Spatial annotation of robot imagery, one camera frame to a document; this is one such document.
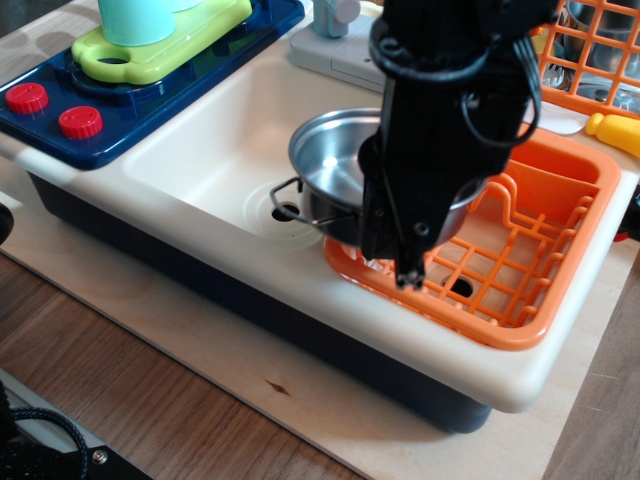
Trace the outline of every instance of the metal bowl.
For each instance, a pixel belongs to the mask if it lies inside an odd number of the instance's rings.
[[[358,153],[379,124],[380,109],[360,108],[329,112],[300,126],[289,143],[289,158],[298,177],[272,190],[271,197],[278,210],[316,226],[338,241],[360,246],[364,175]],[[295,181],[301,193],[300,215],[280,205],[276,198],[279,189]],[[481,180],[461,189],[449,209],[438,244],[457,233],[468,204],[485,184]]]
[[[624,7],[639,8],[640,0],[609,0],[608,3]],[[584,32],[588,31],[596,12],[590,5],[585,5],[576,1],[567,2],[567,10],[574,27]],[[630,15],[604,10],[598,22],[596,34],[602,37],[627,42],[633,29],[636,19]],[[567,36],[565,38],[565,52],[569,60],[577,61],[582,53],[584,40]],[[594,43],[589,52],[587,65],[615,73],[622,60],[624,51],[602,43]],[[625,75],[631,78],[640,77],[640,56],[632,54],[629,57],[625,68]]]

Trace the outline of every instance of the toy stove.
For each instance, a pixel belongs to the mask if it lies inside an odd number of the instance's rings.
[[[324,242],[270,199],[294,174],[286,152],[299,125],[379,107],[380,94],[292,64],[290,39],[309,28],[294,27],[299,4],[253,12],[256,23],[144,87],[87,80],[70,51],[52,58],[0,90],[0,153],[29,171],[53,214],[443,429],[530,408],[619,224],[605,214],[617,164],[537,132],[426,256],[426,288],[398,292],[392,264]],[[10,111],[7,90],[22,83],[43,84],[48,106]],[[58,116],[87,104],[104,128],[61,136]],[[297,208],[295,185],[278,195]]]

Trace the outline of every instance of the orange basket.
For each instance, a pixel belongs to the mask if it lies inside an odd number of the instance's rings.
[[[561,0],[558,22],[532,32],[543,99],[587,115],[639,118],[638,6],[635,0]]]
[[[548,331],[620,178],[607,155],[538,131],[492,177],[459,234],[425,255],[420,291],[394,262],[325,241],[347,279],[480,343],[523,350]]]

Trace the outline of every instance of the wooden table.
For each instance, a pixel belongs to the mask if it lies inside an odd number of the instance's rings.
[[[95,11],[81,3],[65,8],[95,24]],[[51,55],[68,46],[65,18],[50,34],[7,37],[12,70],[44,60],[21,54],[31,41]],[[30,28],[37,31],[39,25]],[[0,367],[152,476],[359,478],[3,256],[0,296]],[[639,307],[636,259],[544,478],[640,476]]]

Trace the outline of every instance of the pot handle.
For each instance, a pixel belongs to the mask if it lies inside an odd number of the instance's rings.
[[[304,182],[300,177],[290,178],[286,182],[281,183],[280,185],[272,188],[271,191],[269,192],[269,196],[271,197],[271,201],[273,202],[273,205],[276,207],[276,210],[278,210],[278,213],[284,215],[285,217],[291,220],[298,220],[299,222],[306,223],[307,225],[312,225],[314,227],[321,227],[322,225],[337,222],[338,220],[342,220],[344,218],[351,217],[354,215],[353,213],[345,213],[343,215],[336,215],[334,217],[327,217],[327,218],[321,218],[319,220],[314,220],[312,218],[307,218],[303,215],[300,215],[299,213],[295,213],[291,211],[285,205],[280,203],[276,194],[280,190],[283,190],[284,188],[288,187],[289,185],[295,182],[298,182],[298,193],[302,192],[302,186]]]

